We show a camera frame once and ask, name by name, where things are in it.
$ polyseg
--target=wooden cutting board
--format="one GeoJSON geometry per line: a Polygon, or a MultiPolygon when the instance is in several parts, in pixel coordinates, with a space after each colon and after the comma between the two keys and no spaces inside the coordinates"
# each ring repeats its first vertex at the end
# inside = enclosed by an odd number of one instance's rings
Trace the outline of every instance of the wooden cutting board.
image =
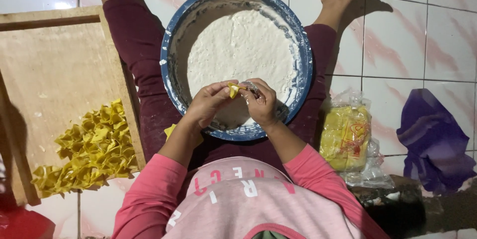
{"type": "Polygon", "coordinates": [[[38,198],[30,184],[38,166],[68,161],[54,139],[118,98],[144,167],[137,97],[101,6],[0,15],[0,41],[0,150],[17,204],[38,198]]]}

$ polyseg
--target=batter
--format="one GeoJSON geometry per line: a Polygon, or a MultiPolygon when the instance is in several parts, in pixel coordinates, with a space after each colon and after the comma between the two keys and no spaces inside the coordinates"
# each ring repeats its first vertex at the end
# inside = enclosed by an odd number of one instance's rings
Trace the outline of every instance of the batter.
{"type": "MultiPolygon", "coordinates": [[[[276,90],[279,103],[287,101],[296,76],[292,40],[258,10],[265,5],[247,4],[209,8],[185,30],[178,44],[177,77],[183,91],[188,82],[190,98],[213,82],[262,78],[276,90]]],[[[216,121],[230,129],[254,124],[242,98],[219,111],[216,121]]]]}

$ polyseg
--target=purple cloth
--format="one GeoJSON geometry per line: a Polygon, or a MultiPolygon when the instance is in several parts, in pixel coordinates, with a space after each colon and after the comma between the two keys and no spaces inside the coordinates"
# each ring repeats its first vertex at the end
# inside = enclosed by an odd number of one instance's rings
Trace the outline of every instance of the purple cloth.
{"type": "Polygon", "coordinates": [[[396,133],[409,150],[404,176],[420,180],[427,191],[453,193],[477,175],[476,162],[465,154],[469,137],[429,90],[411,91],[396,133]]]}

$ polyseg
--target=white tile floor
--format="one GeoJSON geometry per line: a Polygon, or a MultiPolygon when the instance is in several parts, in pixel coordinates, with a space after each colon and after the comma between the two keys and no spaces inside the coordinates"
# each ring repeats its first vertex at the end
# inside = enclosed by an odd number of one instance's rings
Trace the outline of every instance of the white tile floor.
{"type": "MultiPolygon", "coordinates": [[[[145,0],[164,26],[185,0],[145,0]]],[[[319,0],[283,0],[303,25],[321,11],[319,0]]],[[[99,5],[101,0],[0,0],[0,13],[65,9],[99,5]]],[[[396,137],[403,104],[414,88],[428,88],[454,115],[470,137],[473,150],[477,117],[477,2],[475,0],[357,0],[361,16],[345,29],[337,64],[327,74],[330,96],[347,89],[363,90],[372,101],[373,135],[386,155],[384,169],[402,175],[406,149],[396,137]]],[[[54,196],[29,207],[56,223],[55,238],[110,236],[114,211],[134,180],[110,181],[109,187],[65,199],[54,196]],[[53,210],[52,205],[61,205],[53,210]]],[[[475,238],[475,230],[428,235],[423,238],[475,238]]]]}

